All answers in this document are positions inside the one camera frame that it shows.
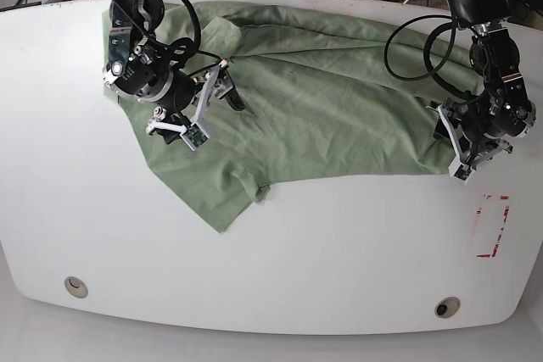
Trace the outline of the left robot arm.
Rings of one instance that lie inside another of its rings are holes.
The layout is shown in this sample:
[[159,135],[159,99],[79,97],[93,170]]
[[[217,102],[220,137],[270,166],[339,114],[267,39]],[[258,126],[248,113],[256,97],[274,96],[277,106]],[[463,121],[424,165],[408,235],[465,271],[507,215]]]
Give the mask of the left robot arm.
[[[434,136],[451,143],[455,157],[450,176],[467,182],[475,170],[498,153],[511,153],[508,137],[524,137],[536,122],[536,106],[529,100],[519,70],[520,52],[503,22],[510,18],[507,0],[447,0],[451,14],[436,27],[423,48],[424,78],[432,78],[449,93],[435,107],[439,115]],[[430,51],[443,32],[456,39],[459,30],[473,33],[469,49],[472,69],[482,78],[483,90],[462,92],[439,76]]]

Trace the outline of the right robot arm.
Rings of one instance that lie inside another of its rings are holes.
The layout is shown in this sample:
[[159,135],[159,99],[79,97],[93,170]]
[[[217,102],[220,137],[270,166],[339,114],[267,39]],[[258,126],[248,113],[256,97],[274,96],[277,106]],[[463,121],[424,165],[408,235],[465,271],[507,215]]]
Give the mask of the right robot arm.
[[203,114],[213,97],[227,100],[235,111],[244,110],[245,104],[227,71],[227,60],[216,57],[190,75],[182,72],[190,58],[205,52],[195,8],[189,0],[181,2],[193,35],[165,44],[155,34],[165,16],[163,0],[112,0],[104,84],[119,97],[154,105],[147,134],[158,134],[167,144],[182,140],[195,150],[210,138]]

